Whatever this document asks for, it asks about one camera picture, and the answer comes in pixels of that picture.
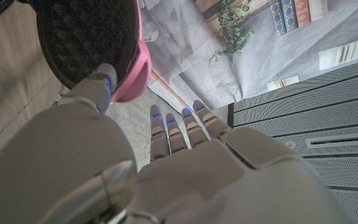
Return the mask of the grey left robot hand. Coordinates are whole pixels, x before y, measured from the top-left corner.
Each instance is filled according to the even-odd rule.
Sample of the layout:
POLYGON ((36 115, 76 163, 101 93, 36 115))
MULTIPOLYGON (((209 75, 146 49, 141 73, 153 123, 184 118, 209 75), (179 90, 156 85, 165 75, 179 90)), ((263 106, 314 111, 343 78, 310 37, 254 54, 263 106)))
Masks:
POLYGON ((352 223, 294 151, 232 129, 200 101, 150 109, 151 162, 137 168, 105 112, 117 87, 108 63, 33 117, 0 152, 0 223, 352 223))

